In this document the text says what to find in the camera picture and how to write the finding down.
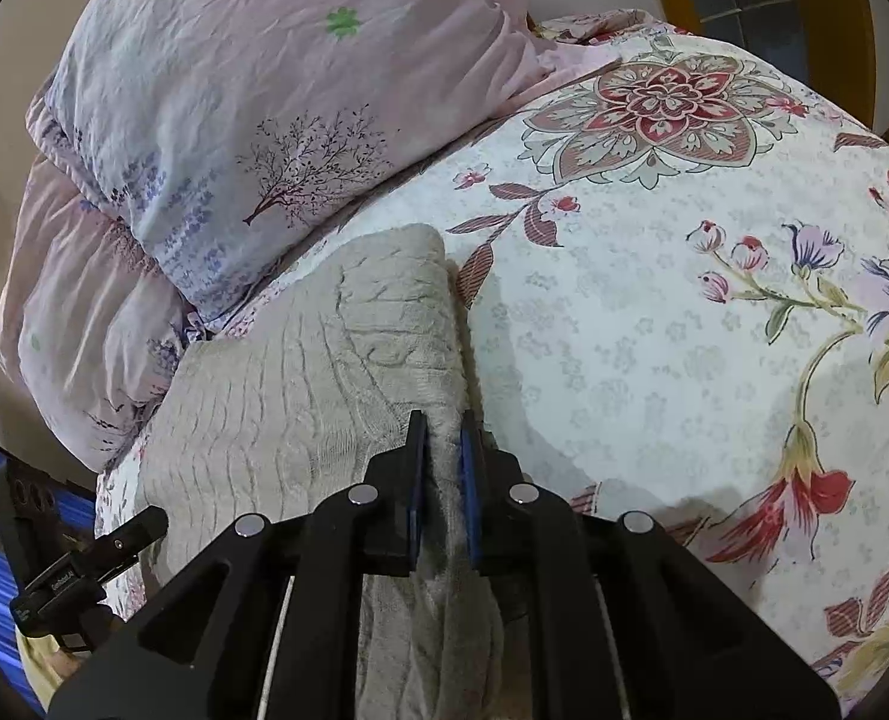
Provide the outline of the beige knitted garment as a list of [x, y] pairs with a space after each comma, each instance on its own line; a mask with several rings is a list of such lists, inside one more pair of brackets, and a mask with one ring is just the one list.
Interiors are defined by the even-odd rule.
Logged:
[[148, 590], [233, 518], [307, 514], [430, 427], [428, 520], [412, 577], [363, 590], [357, 712], [480, 718], [500, 689], [503, 626], [470, 569], [459, 489], [465, 406], [445, 251], [423, 224], [347, 242], [264, 305], [239, 338], [194, 344], [148, 424], [140, 500], [170, 527]]

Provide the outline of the yellow cloth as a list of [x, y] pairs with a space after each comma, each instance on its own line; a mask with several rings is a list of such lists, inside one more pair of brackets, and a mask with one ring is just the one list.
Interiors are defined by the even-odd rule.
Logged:
[[17, 631], [15, 637], [28, 684], [43, 709], [47, 710], [54, 694], [82, 662], [73, 653], [66, 652], [52, 635], [26, 637]]

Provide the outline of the floral white bedspread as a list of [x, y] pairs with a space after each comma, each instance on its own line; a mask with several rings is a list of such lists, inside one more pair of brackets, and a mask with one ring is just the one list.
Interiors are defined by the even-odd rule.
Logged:
[[[889, 146], [641, 11], [554, 32], [617, 65], [354, 203], [215, 338], [347, 242], [431, 227], [498, 445], [578, 511], [651, 514], [854, 713], [889, 673]], [[148, 505], [147, 433], [100, 532]]]

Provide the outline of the pink lavender tree-print pillow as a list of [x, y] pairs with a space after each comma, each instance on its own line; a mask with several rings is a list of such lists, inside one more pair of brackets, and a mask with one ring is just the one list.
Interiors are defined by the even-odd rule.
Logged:
[[318, 224], [549, 70], [500, 0], [90, 0], [26, 125], [217, 325]]

